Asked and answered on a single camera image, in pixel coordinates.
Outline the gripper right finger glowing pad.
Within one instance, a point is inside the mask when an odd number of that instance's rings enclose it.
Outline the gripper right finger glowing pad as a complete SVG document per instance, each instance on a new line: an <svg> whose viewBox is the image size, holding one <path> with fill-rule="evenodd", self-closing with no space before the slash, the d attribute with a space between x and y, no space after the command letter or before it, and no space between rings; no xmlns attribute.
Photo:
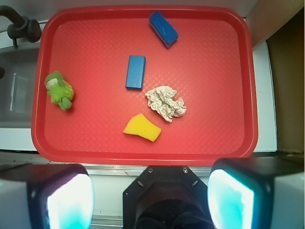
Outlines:
<svg viewBox="0 0 305 229"><path fill-rule="evenodd" d="M302 158L249 157L215 161L208 206L217 229L303 229Z"/></svg>

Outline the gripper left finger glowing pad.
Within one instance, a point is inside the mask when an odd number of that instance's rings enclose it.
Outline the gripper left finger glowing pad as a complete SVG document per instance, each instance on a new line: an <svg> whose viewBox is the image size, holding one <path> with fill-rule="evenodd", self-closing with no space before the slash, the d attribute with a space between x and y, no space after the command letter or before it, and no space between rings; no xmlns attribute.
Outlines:
<svg viewBox="0 0 305 229"><path fill-rule="evenodd" d="M0 166L2 229L88 229L94 187L81 164Z"/></svg>

